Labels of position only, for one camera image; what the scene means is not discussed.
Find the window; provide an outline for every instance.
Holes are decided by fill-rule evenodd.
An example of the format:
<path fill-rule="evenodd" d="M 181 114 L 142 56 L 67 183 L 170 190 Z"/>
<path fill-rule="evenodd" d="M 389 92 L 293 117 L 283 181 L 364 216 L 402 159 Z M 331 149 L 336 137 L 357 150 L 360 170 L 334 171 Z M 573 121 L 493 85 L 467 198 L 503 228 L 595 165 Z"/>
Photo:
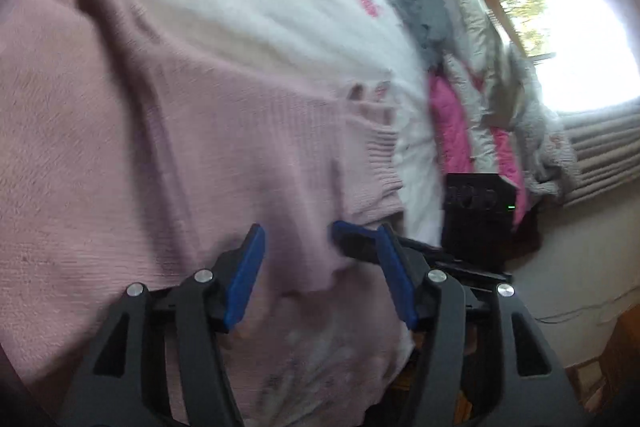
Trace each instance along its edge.
<path fill-rule="evenodd" d="M 605 0 L 500 0 L 535 64 L 543 101 L 584 111 L 640 96 L 625 29 Z"/>

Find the pink sweater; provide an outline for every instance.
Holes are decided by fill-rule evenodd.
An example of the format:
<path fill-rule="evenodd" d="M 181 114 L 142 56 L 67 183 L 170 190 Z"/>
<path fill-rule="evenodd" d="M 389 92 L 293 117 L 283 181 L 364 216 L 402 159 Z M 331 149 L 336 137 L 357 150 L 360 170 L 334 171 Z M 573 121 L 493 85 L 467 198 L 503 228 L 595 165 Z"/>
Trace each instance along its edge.
<path fill-rule="evenodd" d="M 224 353 L 241 411 L 357 425 L 403 330 L 380 270 L 327 227 L 402 210 L 387 114 L 182 47 L 127 0 L 1 0 L 0 343 L 18 373 L 54 409 L 61 363 L 128 283 L 174 285 L 258 222 Z"/>

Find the sweater cuff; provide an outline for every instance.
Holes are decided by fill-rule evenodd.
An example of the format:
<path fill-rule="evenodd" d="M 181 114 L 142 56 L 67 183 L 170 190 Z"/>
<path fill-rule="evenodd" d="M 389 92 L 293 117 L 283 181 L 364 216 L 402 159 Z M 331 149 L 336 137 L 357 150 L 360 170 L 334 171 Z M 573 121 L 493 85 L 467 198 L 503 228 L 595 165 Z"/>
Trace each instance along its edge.
<path fill-rule="evenodd" d="M 393 166 L 398 133 L 390 126 L 393 111 L 388 105 L 346 104 L 342 213 L 345 220 L 366 225 L 403 211 L 398 197 L 402 182 Z"/>

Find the white wall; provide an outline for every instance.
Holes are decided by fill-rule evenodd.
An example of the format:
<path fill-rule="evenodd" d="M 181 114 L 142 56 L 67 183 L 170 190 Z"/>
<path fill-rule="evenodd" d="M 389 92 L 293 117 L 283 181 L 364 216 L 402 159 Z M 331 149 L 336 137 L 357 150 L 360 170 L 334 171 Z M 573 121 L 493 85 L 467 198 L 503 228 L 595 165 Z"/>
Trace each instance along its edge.
<path fill-rule="evenodd" d="M 586 203 L 546 211 L 540 230 L 542 249 L 510 266 L 534 317 L 599 305 L 640 285 L 640 181 Z M 561 361 L 573 365 L 597 357 L 616 317 L 638 302 L 640 291 L 562 317 L 574 317 L 563 324 L 540 326 Z"/>
<path fill-rule="evenodd" d="M 534 317 L 606 303 L 640 284 L 640 182 L 546 212 L 540 228 L 541 251 L 511 267 Z M 541 327 L 561 361 L 572 365 L 598 356 L 616 316 L 639 301 L 635 292 L 563 324 Z"/>

